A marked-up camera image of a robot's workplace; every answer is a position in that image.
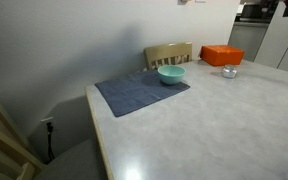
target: orange container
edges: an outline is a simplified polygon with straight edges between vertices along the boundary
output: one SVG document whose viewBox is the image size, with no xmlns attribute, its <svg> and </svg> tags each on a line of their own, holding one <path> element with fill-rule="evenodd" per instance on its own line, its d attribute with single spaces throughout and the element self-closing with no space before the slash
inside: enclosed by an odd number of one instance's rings
<svg viewBox="0 0 288 180">
<path fill-rule="evenodd" d="M 212 66 L 224 66 L 226 64 L 239 65 L 244 51 L 227 46 L 202 46 L 200 57 Z"/>
</svg>

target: table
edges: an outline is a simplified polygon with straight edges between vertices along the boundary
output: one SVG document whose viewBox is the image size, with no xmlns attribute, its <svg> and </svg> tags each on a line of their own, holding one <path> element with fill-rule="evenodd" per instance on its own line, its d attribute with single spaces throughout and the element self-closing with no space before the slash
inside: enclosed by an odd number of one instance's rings
<svg viewBox="0 0 288 180">
<path fill-rule="evenodd" d="M 242 61 L 235 79 L 181 65 L 190 89 L 114 117 L 86 94 L 109 179 L 288 179 L 288 72 Z"/>
</svg>

